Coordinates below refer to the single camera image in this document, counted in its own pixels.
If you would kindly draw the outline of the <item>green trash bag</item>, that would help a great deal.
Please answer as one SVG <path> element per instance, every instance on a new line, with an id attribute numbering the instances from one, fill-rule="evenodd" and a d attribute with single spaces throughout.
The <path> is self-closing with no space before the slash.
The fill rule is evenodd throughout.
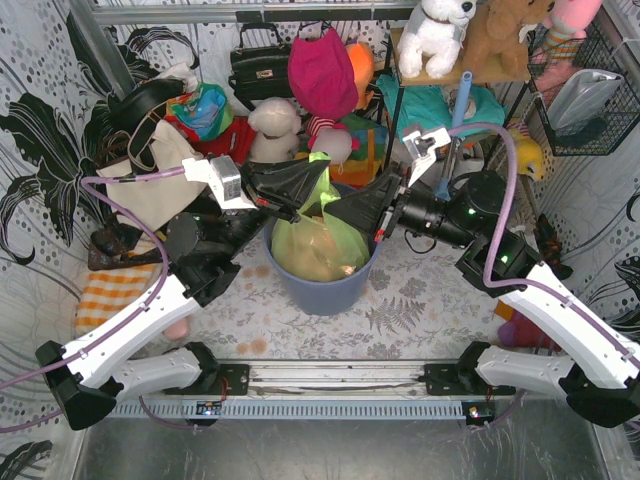
<path id="1" fill-rule="evenodd" d="M 364 267 L 371 257 L 368 240 L 327 211 L 342 198 L 324 167 L 298 210 L 300 219 L 278 220 L 273 226 L 270 253 L 277 265 L 299 279 L 321 283 L 345 279 Z"/>

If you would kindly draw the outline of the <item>blue trash bin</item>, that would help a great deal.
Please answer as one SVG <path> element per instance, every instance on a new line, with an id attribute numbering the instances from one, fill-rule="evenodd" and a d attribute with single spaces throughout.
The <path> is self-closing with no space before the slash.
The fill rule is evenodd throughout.
<path id="1" fill-rule="evenodd" d="M 355 191 L 353 187 L 348 185 L 340 183 L 332 183 L 332 185 L 337 188 L 343 197 Z M 363 234 L 368 240 L 371 257 L 357 273 L 338 281 L 311 282 L 287 273 L 276 264 L 271 255 L 271 233 L 275 222 L 278 220 L 281 219 L 268 222 L 263 230 L 262 240 L 268 259 L 275 267 L 280 279 L 283 281 L 284 289 L 295 305 L 306 314 L 319 316 L 337 315 L 350 309 L 364 292 L 370 270 L 379 253 L 377 243 Z"/>

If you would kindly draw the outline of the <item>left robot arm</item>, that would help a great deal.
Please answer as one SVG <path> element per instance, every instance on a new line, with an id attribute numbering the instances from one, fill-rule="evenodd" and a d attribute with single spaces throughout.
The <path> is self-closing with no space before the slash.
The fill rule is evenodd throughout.
<path id="1" fill-rule="evenodd" d="M 36 351 L 41 374 L 69 427 L 84 430 L 106 418 L 118 403 L 162 390 L 205 393 L 219 363 L 200 342 L 142 360 L 133 354 L 177 321 L 223 295 L 240 267 L 235 257 L 270 218 L 298 220 L 315 186 L 328 176 L 328 159 L 237 166 L 228 156 L 187 158 L 181 166 L 145 175 L 87 177 L 96 184 L 129 184 L 182 176 L 207 184 L 221 214 L 180 212 L 154 242 L 162 259 L 158 280 L 140 297 L 91 332 Z"/>

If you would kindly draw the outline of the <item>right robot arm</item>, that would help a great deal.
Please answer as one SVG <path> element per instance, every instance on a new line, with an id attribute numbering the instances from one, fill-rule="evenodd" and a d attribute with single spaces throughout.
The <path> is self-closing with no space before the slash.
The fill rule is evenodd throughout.
<path id="1" fill-rule="evenodd" d="M 332 215 L 377 242 L 395 227 L 462 249 L 464 280 L 536 325 L 559 346 L 542 357 L 472 342 L 449 372 L 426 367 L 432 395 L 528 390 L 565 401 L 583 419 L 612 428 L 639 418 L 639 345 L 607 325 L 556 277 L 541 255 L 505 230 L 505 181 L 494 171 L 460 176 L 451 200 L 404 186 L 399 167 L 328 203 Z"/>

